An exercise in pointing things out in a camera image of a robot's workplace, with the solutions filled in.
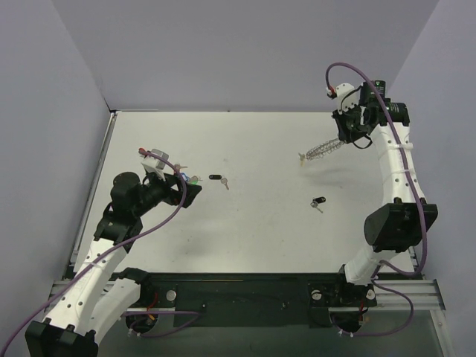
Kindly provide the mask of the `white disc wire keyring holder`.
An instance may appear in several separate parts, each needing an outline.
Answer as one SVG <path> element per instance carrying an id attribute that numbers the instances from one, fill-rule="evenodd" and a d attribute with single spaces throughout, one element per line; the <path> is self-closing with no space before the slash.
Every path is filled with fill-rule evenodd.
<path id="1" fill-rule="evenodd" d="M 340 149 L 344 145 L 344 142 L 341 141 L 339 138 L 334 138 L 332 140 L 328 140 L 323 142 L 322 144 L 317 145 L 309 149 L 305 153 L 299 153 L 299 161 L 300 166 L 303 166 L 306 161 L 313 161 L 316 159 L 323 158 L 326 154 L 336 151 Z"/>

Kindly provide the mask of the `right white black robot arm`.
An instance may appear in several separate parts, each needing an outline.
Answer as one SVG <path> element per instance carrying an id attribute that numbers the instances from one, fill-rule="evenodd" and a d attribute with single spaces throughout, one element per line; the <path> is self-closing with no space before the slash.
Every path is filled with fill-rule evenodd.
<path id="1" fill-rule="evenodd" d="M 366 138 L 374 146 L 382 174 L 382 206 L 364 221 L 364 245 L 340 271 L 332 295 L 342 306 L 372 305 L 370 278 L 376 268 L 419 245 L 435 222 L 438 209 L 419 186 L 410 141 L 410 118 L 404 103 L 385 96 L 385 82 L 354 87 L 342 83 L 328 91 L 337 100 L 332 118 L 338 138 L 354 144 Z"/>

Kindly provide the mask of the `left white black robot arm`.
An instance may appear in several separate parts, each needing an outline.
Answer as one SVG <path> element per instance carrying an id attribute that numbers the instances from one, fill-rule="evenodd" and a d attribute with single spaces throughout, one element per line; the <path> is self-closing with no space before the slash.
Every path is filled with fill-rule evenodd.
<path id="1" fill-rule="evenodd" d="M 112 200 L 71 286 L 45 319 L 31 322 L 25 332 L 31 356 L 96 356 L 106 333 L 131 305 L 155 300 L 149 273 L 137 268 L 122 271 L 108 292 L 104 288 L 141 232 L 141 217 L 161 202 L 187 208 L 202 187 L 170 174 L 148 173 L 145 179 L 131 172 L 114 178 Z"/>

